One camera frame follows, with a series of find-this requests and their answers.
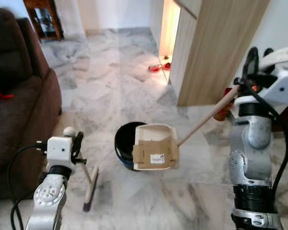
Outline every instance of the black cable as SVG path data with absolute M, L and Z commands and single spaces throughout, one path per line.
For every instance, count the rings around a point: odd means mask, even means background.
M 23 152 L 23 151 L 25 151 L 25 150 L 27 150 L 27 149 L 30 149 L 30 148 L 36 148 L 36 145 L 31 145 L 31 146 L 27 146 L 27 147 L 18 149 L 14 153 L 14 155 L 13 155 L 13 157 L 12 157 L 10 163 L 9 163 L 9 166 L 8 166 L 8 172 L 7 172 L 7 177 L 8 178 L 7 178 L 7 180 L 8 180 L 8 186 L 9 186 L 9 189 L 10 189 L 10 192 L 11 192 L 11 195 L 12 195 L 13 205 L 16 204 L 16 197 L 15 197 L 15 193 L 13 191 L 12 184 L 11 184 L 12 166 L 13 166 L 13 163 L 14 163 L 16 157 L 18 156 L 18 154 Z M 18 221 L 19 221 L 20 229 L 24 230 L 23 220 L 21 218 L 21 214 L 20 214 L 19 208 L 17 206 L 16 206 L 16 214 L 17 214 L 17 218 L 18 218 Z
M 30 191 L 28 194 L 24 195 L 22 198 L 20 198 L 20 199 L 14 204 L 14 206 L 12 207 L 11 213 L 10 213 L 10 221 L 11 221 L 11 226 L 12 226 L 12 229 L 13 229 L 13 230 L 16 230 L 16 228 L 15 228 L 15 223 L 14 223 L 14 212 L 15 212 L 15 210 L 18 209 L 19 203 L 20 203 L 23 199 L 25 199 L 27 196 L 29 196 L 31 193 L 33 193 L 33 192 L 37 189 L 37 187 L 36 187 L 35 189 L 33 189 L 32 191 Z
M 278 114 L 278 112 L 252 89 L 251 85 L 247 82 L 247 80 L 244 80 L 244 78 L 242 78 L 242 81 L 244 83 L 244 86 L 252 94 L 252 96 L 275 117 L 276 121 L 281 125 L 285 136 L 285 143 L 286 143 L 285 156 L 272 186 L 272 198 L 273 200 L 275 200 L 278 183 L 288 163 L 288 128 L 283 119 L 281 118 L 281 116 Z

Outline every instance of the wooden handle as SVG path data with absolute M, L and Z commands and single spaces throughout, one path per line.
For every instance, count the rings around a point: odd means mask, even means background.
M 178 147 L 182 145 L 187 139 L 190 138 L 190 136 L 193 135 L 200 127 L 203 126 L 211 117 L 213 117 L 217 112 L 219 112 L 222 108 L 224 108 L 238 93 L 239 86 L 235 86 L 231 91 L 228 92 L 213 108 L 212 110 L 207 114 L 206 117 L 204 117 L 191 131 L 190 133 L 183 138 L 181 141 L 178 142 Z

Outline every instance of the dustpan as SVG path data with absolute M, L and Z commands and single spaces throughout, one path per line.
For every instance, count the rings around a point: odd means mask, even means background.
M 176 129 L 164 124 L 141 125 L 135 129 L 132 150 L 135 170 L 166 170 L 179 167 L 179 146 L 188 140 L 203 124 L 218 113 L 238 93 L 235 86 L 226 94 L 182 140 L 178 141 Z

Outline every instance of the cardboard piece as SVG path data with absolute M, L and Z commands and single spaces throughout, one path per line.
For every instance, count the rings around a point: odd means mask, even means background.
M 172 137 L 161 141 L 139 140 L 133 146 L 132 156 L 139 169 L 173 168 L 179 162 L 179 148 Z

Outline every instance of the label sticker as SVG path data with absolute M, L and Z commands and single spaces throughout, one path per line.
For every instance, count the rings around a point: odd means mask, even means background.
M 150 155 L 151 164 L 164 164 L 164 154 L 152 154 Z

